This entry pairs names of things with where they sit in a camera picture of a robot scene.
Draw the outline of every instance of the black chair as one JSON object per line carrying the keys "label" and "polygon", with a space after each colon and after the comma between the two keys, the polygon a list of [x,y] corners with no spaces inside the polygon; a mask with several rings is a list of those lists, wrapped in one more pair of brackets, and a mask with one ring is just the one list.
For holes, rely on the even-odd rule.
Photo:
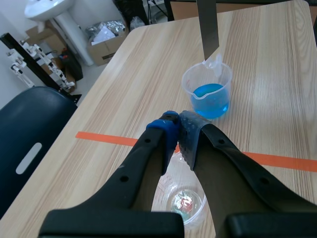
{"label": "black chair", "polygon": [[0,219],[76,109],[56,90],[33,87],[0,110]]}

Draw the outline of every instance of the tape strip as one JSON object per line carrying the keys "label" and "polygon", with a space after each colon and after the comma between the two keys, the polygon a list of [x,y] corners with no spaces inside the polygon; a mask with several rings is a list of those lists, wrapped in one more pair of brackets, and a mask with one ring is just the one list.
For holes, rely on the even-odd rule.
{"label": "tape strip", "polygon": [[[78,132],[76,138],[127,146],[134,146],[134,144],[137,142],[137,139],[135,138],[127,138],[114,135],[102,135],[83,131]],[[178,146],[175,149],[175,153],[177,152],[179,152]],[[244,154],[246,154],[247,156],[249,156],[261,165],[268,165],[294,170],[303,170],[308,172],[317,172],[316,160],[297,159],[292,157],[265,155],[250,152],[244,152]]]}

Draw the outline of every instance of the sink pedestal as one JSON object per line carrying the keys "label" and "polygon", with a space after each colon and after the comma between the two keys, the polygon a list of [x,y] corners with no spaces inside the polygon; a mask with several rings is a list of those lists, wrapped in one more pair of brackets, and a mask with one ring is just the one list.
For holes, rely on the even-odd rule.
{"label": "sink pedestal", "polygon": [[54,19],[69,38],[69,40],[73,43],[84,64],[88,66],[93,65],[94,61],[90,57],[87,50],[87,37],[85,36],[84,32],[79,29],[76,22],[70,16],[69,12],[65,11],[57,17],[54,17]]}

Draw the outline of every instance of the clear plastic cup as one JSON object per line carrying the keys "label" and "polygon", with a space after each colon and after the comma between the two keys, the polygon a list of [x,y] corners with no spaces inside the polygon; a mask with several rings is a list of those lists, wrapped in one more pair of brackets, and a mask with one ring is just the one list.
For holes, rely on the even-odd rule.
{"label": "clear plastic cup", "polygon": [[193,109],[207,119],[217,118],[229,109],[231,68],[216,61],[207,61],[190,67],[184,74],[182,86],[189,96]]}
{"label": "clear plastic cup", "polygon": [[180,214],[186,230],[199,228],[209,207],[204,190],[181,153],[172,156],[166,174],[158,182],[152,211]]}

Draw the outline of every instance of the white sink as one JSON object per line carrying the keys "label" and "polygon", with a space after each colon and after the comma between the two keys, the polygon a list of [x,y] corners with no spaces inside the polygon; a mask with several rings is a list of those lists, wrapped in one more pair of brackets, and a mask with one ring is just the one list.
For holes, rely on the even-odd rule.
{"label": "white sink", "polygon": [[68,12],[74,2],[74,0],[28,0],[24,15],[37,22],[54,19],[72,42],[83,62],[90,66],[94,62],[87,50],[88,39]]}
{"label": "white sink", "polygon": [[34,21],[52,19],[74,4],[74,0],[28,0],[24,15]]}

